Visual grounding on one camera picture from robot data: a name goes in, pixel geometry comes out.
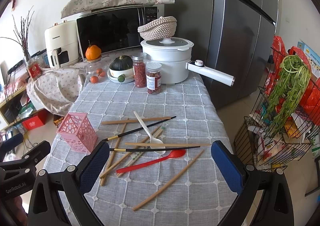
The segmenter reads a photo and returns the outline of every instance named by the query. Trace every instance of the black chopstick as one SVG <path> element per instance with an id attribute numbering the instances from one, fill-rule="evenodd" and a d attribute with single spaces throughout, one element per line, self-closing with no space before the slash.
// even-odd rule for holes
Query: black chopstick
<path id="1" fill-rule="evenodd" d="M 110 148 L 110 151 L 151 152 L 151 151 L 166 151 L 166 150 L 194 149 L 194 148 L 200 148 L 200 146 L 180 147 L 180 148 L 163 148 L 163 149 L 151 149 L 151 148 L 145 148 L 145 149 L 116 149 L 116 148 Z"/>
<path id="2" fill-rule="evenodd" d="M 171 120 L 171 119 L 173 119 L 173 118 L 175 118 L 175 117 L 176 117 L 176 116 L 173 116 L 173 117 L 171 117 L 170 119 L 165 119 L 165 120 L 162 120 L 162 121 L 157 121 L 157 122 L 155 122 L 155 123 L 152 123 L 152 124 L 147 125 L 147 127 L 151 127 L 151 126 L 157 125 L 157 124 L 159 124 L 159 123 L 161 123 L 161 122 L 169 121 L 169 120 Z M 142 129 L 143 129 L 143 127 L 140 127 L 140 128 L 137 128 L 137 129 L 133 129 L 133 130 L 130 130 L 130 131 L 127 131 L 127 132 L 124 132 L 124 133 L 121 133 L 121 134 L 118 134 L 118 135 L 115 135 L 115 136 L 112 136 L 112 137 L 103 139 L 102 141 L 109 141 L 109 140 L 112 140 L 112 139 L 117 139 L 117 138 L 120 138 L 120 137 L 123 137 L 123 136 L 125 136 L 125 135 L 131 134 L 131 133 L 134 133 L 134 132 L 137 132 L 137 131 L 142 130 Z"/>

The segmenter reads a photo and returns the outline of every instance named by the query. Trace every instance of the woven basket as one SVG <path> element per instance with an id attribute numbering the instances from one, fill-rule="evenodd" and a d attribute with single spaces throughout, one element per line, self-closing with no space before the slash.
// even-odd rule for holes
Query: woven basket
<path id="1" fill-rule="evenodd" d="M 173 37 L 176 32 L 176 27 L 176 18 L 172 16 L 160 17 L 146 25 L 138 27 L 138 32 L 143 39 L 150 41 L 165 37 Z"/>

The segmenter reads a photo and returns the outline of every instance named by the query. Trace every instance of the pink plastic pen holder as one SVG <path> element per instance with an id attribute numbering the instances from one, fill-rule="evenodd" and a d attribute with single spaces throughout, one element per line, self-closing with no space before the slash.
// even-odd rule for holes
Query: pink plastic pen holder
<path id="1" fill-rule="evenodd" d="M 98 138 L 87 118 L 87 113 L 68 113 L 57 133 L 65 139 L 72 150 L 81 153 L 91 153 Z"/>

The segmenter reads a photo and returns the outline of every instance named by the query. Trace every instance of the gray refrigerator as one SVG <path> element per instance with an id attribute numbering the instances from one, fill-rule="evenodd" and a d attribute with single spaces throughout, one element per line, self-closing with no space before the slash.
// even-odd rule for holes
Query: gray refrigerator
<path id="1" fill-rule="evenodd" d="M 175 0 L 164 14 L 178 21 L 175 37 L 195 44 L 193 60 L 235 77 L 233 87 L 203 77 L 216 108 L 256 91 L 271 52 L 278 0 Z"/>

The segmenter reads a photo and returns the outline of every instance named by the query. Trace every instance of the tiled floor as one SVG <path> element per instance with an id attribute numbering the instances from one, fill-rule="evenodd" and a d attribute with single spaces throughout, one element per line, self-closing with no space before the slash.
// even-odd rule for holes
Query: tiled floor
<path id="1" fill-rule="evenodd" d="M 252 106 L 254 105 L 257 96 L 258 91 L 218 110 L 218 115 L 225 126 L 231 144 L 233 144 L 233 139 L 239 127 L 243 123 L 243 116 L 248 115 L 251 112 Z M 39 143 L 42 140 L 47 140 L 52 143 L 57 129 L 52 121 L 53 118 L 51 115 L 44 126 L 28 132 L 28 136 L 31 142 Z M 22 152 L 23 147 L 20 147 L 17 150 L 17 153 L 18 155 L 21 155 Z M 43 167 L 44 160 L 39 162 L 39 164 L 37 165 L 38 171 Z M 308 152 L 300 161 L 290 162 L 287 169 L 284 171 L 284 174 L 287 178 L 291 192 L 295 226 L 304 226 L 317 206 L 316 200 L 317 196 L 320 193 L 320 191 L 317 191 L 309 195 L 308 197 L 304 196 L 306 192 L 314 189 L 317 186 L 316 166 L 314 160 L 312 159 L 311 152 Z M 249 222 L 251 221 L 259 204 L 261 192 L 262 191 L 259 191 L 254 203 L 252 204 L 247 217 Z M 28 207 L 30 196 L 31 191 L 23 194 L 22 196 L 25 207 Z"/>
<path id="2" fill-rule="evenodd" d="M 217 111 L 227 131 L 231 144 L 242 125 L 243 116 L 248 115 L 255 104 L 259 91 L 240 99 Z M 317 207 L 317 197 L 320 190 L 305 197 L 305 193 L 316 188 L 318 185 L 316 176 L 316 165 L 312 158 L 311 150 L 306 153 L 300 161 L 293 160 L 288 163 L 284 170 L 288 181 L 294 212 L 294 225 L 304 226 Z M 247 223 L 250 224 L 261 198 L 262 191 L 259 191 L 247 216 Z"/>

